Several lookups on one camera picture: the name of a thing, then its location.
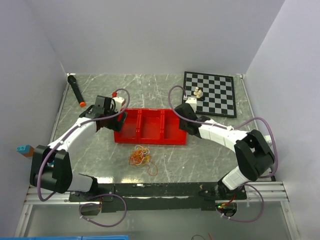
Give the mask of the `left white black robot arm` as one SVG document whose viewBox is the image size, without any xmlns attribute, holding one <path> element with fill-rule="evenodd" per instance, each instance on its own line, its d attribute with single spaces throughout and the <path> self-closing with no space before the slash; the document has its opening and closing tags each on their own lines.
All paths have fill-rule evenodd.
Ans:
<svg viewBox="0 0 320 240">
<path fill-rule="evenodd" d="M 71 160 L 85 140 L 101 128 L 120 132 L 127 113 L 126 99 L 98 95 L 95 103 L 82 112 L 75 124 L 48 145 L 38 145 L 33 152 L 29 182 L 37 189 L 53 193 L 80 192 L 87 201 L 99 195 L 97 178 L 74 173 Z"/>
</svg>

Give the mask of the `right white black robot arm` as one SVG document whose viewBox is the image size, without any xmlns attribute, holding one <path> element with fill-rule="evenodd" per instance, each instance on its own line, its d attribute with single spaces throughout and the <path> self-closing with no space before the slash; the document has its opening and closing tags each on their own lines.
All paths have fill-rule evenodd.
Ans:
<svg viewBox="0 0 320 240">
<path fill-rule="evenodd" d="M 265 137 L 256 129 L 243 131 L 224 126 L 207 116 L 197 117 L 190 103 L 182 103 L 173 112 L 179 117 L 179 129 L 199 139 L 210 140 L 233 151 L 237 166 L 217 183 L 216 191 L 230 199 L 248 182 L 255 182 L 276 163 Z"/>
</svg>

